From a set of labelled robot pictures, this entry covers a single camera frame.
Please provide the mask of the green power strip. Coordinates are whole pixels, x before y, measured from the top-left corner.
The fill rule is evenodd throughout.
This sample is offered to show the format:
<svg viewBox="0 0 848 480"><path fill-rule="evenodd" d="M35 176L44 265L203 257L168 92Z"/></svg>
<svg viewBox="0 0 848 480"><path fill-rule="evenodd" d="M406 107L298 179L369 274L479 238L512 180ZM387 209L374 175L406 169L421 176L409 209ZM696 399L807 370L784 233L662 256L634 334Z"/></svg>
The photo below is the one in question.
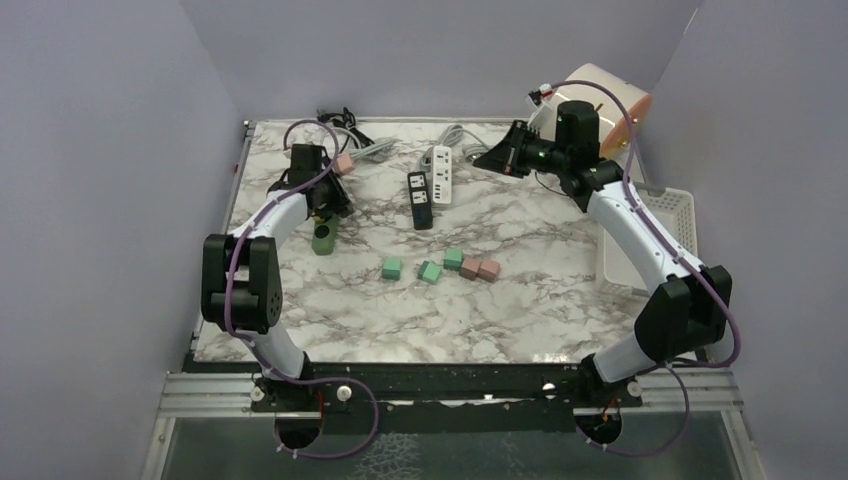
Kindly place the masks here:
<svg viewBox="0 0 848 480"><path fill-rule="evenodd" d="M339 220L340 218L338 216L316 218L314 220L311 248L315 255L328 256L334 252Z"/></svg>

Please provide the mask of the black power strip middle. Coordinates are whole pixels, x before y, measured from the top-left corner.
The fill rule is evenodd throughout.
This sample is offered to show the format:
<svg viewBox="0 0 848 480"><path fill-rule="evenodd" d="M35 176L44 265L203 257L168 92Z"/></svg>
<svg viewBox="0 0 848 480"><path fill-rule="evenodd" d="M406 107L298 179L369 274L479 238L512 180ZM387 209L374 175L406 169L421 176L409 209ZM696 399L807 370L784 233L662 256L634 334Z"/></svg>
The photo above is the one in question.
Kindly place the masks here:
<svg viewBox="0 0 848 480"><path fill-rule="evenodd" d="M430 190L423 171L414 171L407 175L411 218L415 230L429 230L433 227L432 201Z"/></svg>

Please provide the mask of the white power strip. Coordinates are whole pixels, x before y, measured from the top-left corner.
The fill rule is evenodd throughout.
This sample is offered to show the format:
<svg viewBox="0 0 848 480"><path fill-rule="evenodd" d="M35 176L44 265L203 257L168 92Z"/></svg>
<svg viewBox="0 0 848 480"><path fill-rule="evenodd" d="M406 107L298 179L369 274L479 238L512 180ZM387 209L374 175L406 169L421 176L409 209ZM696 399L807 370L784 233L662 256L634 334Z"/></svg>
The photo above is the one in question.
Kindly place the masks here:
<svg viewBox="0 0 848 480"><path fill-rule="evenodd" d="M452 180L452 149L435 145L431 151L431 196L434 205L449 205L452 202Z"/></svg>

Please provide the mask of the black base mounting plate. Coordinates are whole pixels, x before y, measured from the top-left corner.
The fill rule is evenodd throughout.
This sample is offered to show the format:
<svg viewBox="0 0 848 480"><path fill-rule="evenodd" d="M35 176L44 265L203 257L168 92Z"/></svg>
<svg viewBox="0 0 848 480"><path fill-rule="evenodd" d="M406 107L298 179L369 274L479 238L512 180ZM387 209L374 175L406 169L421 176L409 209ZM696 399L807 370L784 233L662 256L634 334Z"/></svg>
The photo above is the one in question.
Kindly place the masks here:
<svg viewBox="0 0 848 480"><path fill-rule="evenodd" d="M603 413L639 407L628 382L592 390L576 364L314 362L316 386L277 381L247 362L195 362L189 374L237 380L242 412L270 416L284 432L376 433L575 431Z"/></svg>

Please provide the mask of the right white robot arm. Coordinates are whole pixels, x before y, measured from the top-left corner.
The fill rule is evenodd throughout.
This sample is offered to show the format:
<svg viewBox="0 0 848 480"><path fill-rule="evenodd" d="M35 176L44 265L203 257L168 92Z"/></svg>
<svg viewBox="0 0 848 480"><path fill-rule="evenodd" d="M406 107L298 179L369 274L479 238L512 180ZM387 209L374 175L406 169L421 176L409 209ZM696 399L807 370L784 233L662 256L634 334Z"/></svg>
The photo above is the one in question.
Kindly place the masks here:
<svg viewBox="0 0 848 480"><path fill-rule="evenodd" d="M649 299L632 333L580 363L577 393L592 407L612 399L617 383L721 340L732 288L728 271L708 268L688 252L657 222L622 167L601 156L599 123L591 103L566 101L557 107L554 139L516 120L473 162L515 178L556 176L562 191L613 237L645 284Z"/></svg>

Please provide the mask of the aluminium rail frame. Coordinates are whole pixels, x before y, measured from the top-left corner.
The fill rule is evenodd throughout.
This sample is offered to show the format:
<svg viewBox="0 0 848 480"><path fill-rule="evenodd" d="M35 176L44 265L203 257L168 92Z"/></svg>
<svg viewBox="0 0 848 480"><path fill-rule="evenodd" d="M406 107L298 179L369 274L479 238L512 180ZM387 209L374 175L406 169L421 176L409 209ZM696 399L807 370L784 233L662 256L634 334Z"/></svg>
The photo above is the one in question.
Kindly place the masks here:
<svg viewBox="0 0 848 480"><path fill-rule="evenodd" d="M760 479L730 371L584 399L567 363L320 363L321 401L230 363L168 376L146 479Z"/></svg>

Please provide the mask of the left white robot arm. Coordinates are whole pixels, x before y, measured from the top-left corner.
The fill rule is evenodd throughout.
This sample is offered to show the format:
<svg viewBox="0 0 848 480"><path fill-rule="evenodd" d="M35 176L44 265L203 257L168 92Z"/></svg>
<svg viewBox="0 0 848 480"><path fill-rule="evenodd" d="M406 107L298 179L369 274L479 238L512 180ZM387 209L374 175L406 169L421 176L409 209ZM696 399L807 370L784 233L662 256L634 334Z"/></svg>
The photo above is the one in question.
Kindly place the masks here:
<svg viewBox="0 0 848 480"><path fill-rule="evenodd" d="M307 354L281 324L284 294L278 250L310 220L324 223L352 214L352 200L327 150L295 144L290 166L268 190L264 202L244 223L203 242L201 315L240 340L277 380L276 396L298 411L313 401L314 384L305 377Z"/></svg>

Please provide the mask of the pink plug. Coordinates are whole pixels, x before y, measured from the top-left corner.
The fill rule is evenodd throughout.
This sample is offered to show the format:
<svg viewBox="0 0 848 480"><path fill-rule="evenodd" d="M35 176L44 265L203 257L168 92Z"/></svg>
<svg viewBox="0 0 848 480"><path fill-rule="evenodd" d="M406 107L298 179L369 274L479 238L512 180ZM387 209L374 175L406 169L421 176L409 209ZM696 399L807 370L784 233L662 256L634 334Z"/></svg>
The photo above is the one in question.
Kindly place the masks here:
<svg viewBox="0 0 848 480"><path fill-rule="evenodd" d="M500 263L493 259L487 258L480 261L480 265L477 271L477 277L492 283L497 280L500 272Z"/></svg>
<svg viewBox="0 0 848 480"><path fill-rule="evenodd" d="M347 152L341 153L337 159L334 166L334 171L339 176L344 176L352 172L355 168L354 160L351 155Z"/></svg>
<svg viewBox="0 0 848 480"><path fill-rule="evenodd" d="M459 275L468 280L475 280L478 277L481 261L473 257L464 257L459 267Z"/></svg>

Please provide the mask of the white plastic basket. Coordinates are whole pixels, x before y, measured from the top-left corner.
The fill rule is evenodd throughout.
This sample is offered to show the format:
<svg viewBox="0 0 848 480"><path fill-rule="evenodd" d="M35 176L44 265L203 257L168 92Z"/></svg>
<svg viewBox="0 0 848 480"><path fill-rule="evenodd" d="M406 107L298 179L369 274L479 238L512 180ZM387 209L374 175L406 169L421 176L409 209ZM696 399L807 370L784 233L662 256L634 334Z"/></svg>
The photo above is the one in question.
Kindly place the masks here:
<svg viewBox="0 0 848 480"><path fill-rule="evenodd" d="M694 199L684 190L655 187L634 183L636 193L644 204L656 226L661 226L673 238L678 249L685 249L693 256L698 255ZM655 266L646 254L637 256L633 262L628 255L632 247L622 248L617 238L603 225L597 227L597 254L595 284L607 294L648 296L642 278L646 266Z"/></svg>

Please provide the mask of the green plug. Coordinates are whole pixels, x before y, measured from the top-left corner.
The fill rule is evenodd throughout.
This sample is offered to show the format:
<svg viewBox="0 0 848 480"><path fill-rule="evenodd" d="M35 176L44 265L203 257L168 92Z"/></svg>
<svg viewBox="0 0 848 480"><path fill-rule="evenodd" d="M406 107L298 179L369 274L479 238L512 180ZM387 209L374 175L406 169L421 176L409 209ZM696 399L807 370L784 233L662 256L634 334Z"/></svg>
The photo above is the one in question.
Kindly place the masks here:
<svg viewBox="0 0 848 480"><path fill-rule="evenodd" d="M381 278L385 280L399 280L402 273L402 260L396 257L388 257L383 261Z"/></svg>
<svg viewBox="0 0 848 480"><path fill-rule="evenodd" d="M424 261L419 266L416 276L419 280L430 284L435 285L442 275L442 267L431 261Z"/></svg>
<svg viewBox="0 0 848 480"><path fill-rule="evenodd" d="M445 269L458 271L464 262L464 253L461 249L450 247L444 251L442 265Z"/></svg>

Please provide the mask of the beige cylindrical container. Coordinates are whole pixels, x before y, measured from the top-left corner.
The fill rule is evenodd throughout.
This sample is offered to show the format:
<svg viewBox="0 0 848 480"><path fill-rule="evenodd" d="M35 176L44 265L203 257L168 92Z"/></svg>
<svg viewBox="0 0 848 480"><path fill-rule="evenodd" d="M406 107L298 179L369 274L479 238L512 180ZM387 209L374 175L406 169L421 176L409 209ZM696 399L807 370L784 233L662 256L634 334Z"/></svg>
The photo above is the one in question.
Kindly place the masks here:
<svg viewBox="0 0 848 480"><path fill-rule="evenodd" d="M566 80L588 81L609 90L625 107L635 127L638 127L644 120L652 106L653 98L651 94L592 63L582 65L573 71ZM628 146L630 134L622 111L609 95L597 88L582 84L544 90L540 104L529 117L529 125L537 129L542 138L553 140L556 107L560 103L570 100L586 101L592 104L598 113L600 153L602 156L615 156Z"/></svg>

